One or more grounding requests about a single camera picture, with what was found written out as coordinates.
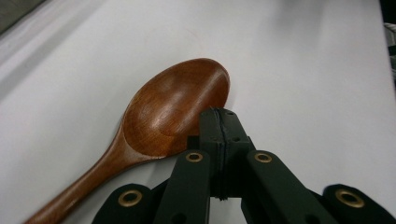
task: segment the white surface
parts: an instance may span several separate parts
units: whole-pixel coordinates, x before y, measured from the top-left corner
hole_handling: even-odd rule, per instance
[[[396,106],[379,5],[363,0],[52,0],[0,36],[0,223],[21,223],[88,170],[133,95],[163,69],[211,58],[226,107],[306,187],[356,187],[396,215]],[[65,223],[90,223],[124,184],[152,188],[174,159],[134,168]],[[246,223],[212,200],[211,223]]]

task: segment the wood grain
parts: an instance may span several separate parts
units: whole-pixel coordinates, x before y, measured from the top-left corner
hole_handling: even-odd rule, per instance
[[[227,71],[213,60],[186,61],[164,70],[129,103],[102,158],[26,223],[59,223],[113,176],[183,151],[187,136],[198,134],[199,114],[209,107],[223,107],[229,89]]]

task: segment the spoon handle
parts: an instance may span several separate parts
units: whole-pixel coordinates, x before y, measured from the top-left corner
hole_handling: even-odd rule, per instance
[[[119,130],[106,153],[87,173],[47,203],[25,223],[60,223],[101,184],[131,165],[145,161],[146,158],[141,157],[138,153],[128,152],[131,149],[121,133]]]

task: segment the brass insert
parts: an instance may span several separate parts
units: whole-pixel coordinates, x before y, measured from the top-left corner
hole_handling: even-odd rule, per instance
[[[256,155],[254,156],[254,159],[256,159],[256,161],[260,161],[260,162],[264,162],[264,163],[272,161],[272,157],[270,155],[262,153],[262,152],[256,153]]]
[[[190,162],[198,162],[201,161],[204,156],[197,152],[192,152],[187,154],[186,160]]]
[[[338,189],[335,192],[335,197],[341,203],[354,208],[362,208],[364,206],[364,200],[361,197],[346,189]]]
[[[134,197],[132,198],[132,200],[128,200],[127,196],[131,194]],[[127,190],[120,195],[119,204],[123,207],[131,207],[137,205],[140,202],[140,200],[142,200],[142,198],[143,198],[143,194],[139,190],[136,189]]]

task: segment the wooden spoon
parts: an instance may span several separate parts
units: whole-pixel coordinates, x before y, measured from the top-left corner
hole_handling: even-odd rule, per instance
[[[139,163],[183,151],[187,136],[198,134],[199,113],[210,106],[223,107],[229,89],[227,71],[209,59],[186,61],[164,70],[129,103],[102,158],[26,223],[59,223],[113,176]]]

